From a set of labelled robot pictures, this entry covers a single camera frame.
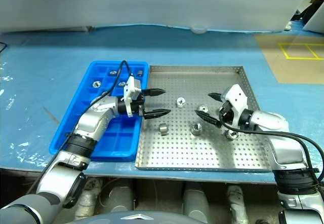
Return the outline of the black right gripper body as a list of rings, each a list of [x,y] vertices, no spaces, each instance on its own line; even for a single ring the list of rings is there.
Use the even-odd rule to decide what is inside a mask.
[[[219,110],[218,128],[223,126],[223,123],[228,124],[231,128],[237,128],[237,112],[233,110],[233,106],[229,101],[225,101]]]

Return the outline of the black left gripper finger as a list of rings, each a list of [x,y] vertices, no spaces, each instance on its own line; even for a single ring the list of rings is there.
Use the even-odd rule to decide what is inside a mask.
[[[155,109],[152,111],[144,111],[142,117],[146,120],[155,119],[155,118],[165,116],[165,115],[169,114],[170,112],[171,112],[170,109],[164,109],[164,108]]]
[[[166,91],[164,89],[160,89],[160,88],[150,88],[150,89],[145,89],[144,90],[144,96],[159,96],[166,93]]]

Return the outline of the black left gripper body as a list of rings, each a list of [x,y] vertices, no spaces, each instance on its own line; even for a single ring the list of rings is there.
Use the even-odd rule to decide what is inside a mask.
[[[132,114],[144,116],[145,93],[141,92],[136,99],[131,102]]]

